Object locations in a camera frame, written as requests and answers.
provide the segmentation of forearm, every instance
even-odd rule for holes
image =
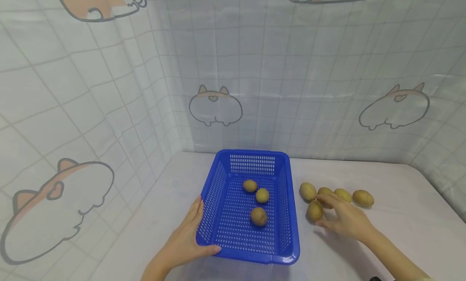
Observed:
[[[376,230],[360,241],[377,256],[396,281],[416,281],[420,278],[429,278],[381,232]]]
[[[141,281],[164,281],[170,269],[155,256],[144,270]]]

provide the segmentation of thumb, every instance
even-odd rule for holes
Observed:
[[[336,232],[336,225],[333,222],[328,220],[318,220],[316,221],[316,226],[320,226],[321,228],[329,229],[333,232]]]
[[[199,246],[199,257],[207,257],[218,254],[222,248],[218,245]]]

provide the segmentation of yellow potato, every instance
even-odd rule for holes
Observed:
[[[326,195],[326,194],[332,194],[332,193],[333,193],[333,191],[330,190],[330,188],[327,188],[327,187],[319,188],[319,192],[318,192],[318,194],[320,194],[320,195]],[[333,209],[332,205],[327,204],[327,203],[325,203],[323,201],[320,201],[320,200],[319,200],[319,202],[322,204],[323,208]]]
[[[257,183],[254,180],[246,180],[243,182],[243,188],[249,193],[252,193],[257,190]]]
[[[310,202],[309,207],[306,211],[306,216],[307,218],[312,220],[312,222],[316,222],[322,219],[323,209],[319,201],[313,200]]]
[[[264,226],[267,224],[267,213],[261,207],[256,207],[251,211],[251,220],[257,226]]]
[[[356,190],[353,193],[353,200],[365,208],[371,208],[374,205],[374,197],[365,190]]]
[[[257,202],[265,203],[265,202],[269,201],[269,198],[270,198],[270,194],[267,191],[267,189],[261,188],[261,189],[257,190],[257,192],[256,192]]]
[[[306,201],[312,201],[316,198],[317,191],[314,185],[308,182],[304,182],[299,187],[299,193]]]
[[[335,189],[334,193],[346,202],[351,203],[353,201],[350,193],[342,188]]]

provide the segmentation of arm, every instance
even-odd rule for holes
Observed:
[[[217,245],[201,247],[196,242],[197,227],[203,216],[203,201],[198,196],[188,214],[157,255],[148,263],[141,281],[163,281],[171,269],[192,260],[212,256],[220,251]]]
[[[397,247],[378,231],[364,211],[349,204],[336,194],[317,195],[317,198],[332,205],[337,213],[336,220],[319,220],[316,225],[357,239],[368,247],[387,268],[396,281],[416,281],[429,278],[411,262]]]

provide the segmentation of tabletop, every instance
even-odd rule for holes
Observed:
[[[139,281],[200,194],[214,154],[178,152],[98,266],[92,281]],[[393,277],[364,245],[306,220],[301,183],[369,191],[371,222],[436,280],[464,280],[466,224],[430,183],[408,165],[292,158],[301,255],[294,265],[260,265],[218,257],[196,260],[170,272],[167,281],[383,281]]]

